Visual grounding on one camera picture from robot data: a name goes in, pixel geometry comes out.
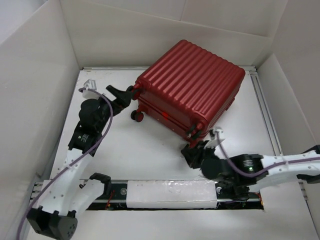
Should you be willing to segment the red hard-shell suitcase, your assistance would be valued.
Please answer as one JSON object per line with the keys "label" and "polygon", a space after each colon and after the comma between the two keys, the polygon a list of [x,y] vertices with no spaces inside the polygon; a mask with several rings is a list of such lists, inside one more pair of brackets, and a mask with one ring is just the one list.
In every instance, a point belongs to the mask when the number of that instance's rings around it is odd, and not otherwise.
{"label": "red hard-shell suitcase", "polygon": [[148,115],[193,147],[231,106],[245,75],[242,67],[180,40],[137,77],[130,90],[138,107],[130,117],[139,123]]}

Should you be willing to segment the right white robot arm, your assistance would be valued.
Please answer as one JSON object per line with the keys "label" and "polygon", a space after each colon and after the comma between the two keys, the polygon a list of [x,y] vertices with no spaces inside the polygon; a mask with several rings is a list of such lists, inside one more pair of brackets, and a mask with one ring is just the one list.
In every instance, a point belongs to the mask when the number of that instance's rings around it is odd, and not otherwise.
{"label": "right white robot arm", "polygon": [[218,198],[243,202],[267,187],[298,180],[307,184],[320,182],[319,145],[301,154],[244,153],[229,157],[222,145],[223,133],[221,128],[213,128],[209,139],[195,146],[187,144],[181,150],[190,168],[200,169],[204,178],[215,182]]}

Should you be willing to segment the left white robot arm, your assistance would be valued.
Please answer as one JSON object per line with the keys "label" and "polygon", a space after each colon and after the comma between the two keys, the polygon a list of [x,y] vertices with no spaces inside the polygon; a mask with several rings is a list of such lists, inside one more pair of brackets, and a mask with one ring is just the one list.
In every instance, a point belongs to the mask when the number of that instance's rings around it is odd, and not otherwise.
{"label": "left white robot arm", "polygon": [[112,181],[105,174],[95,172],[80,186],[80,178],[109,132],[113,118],[130,105],[134,96],[133,86],[125,91],[111,85],[106,89],[115,96],[114,100],[88,85],[79,89],[83,95],[93,96],[80,105],[79,121],[62,167],[34,198],[24,216],[37,234],[54,240],[71,239],[78,216],[97,198],[111,194]]}

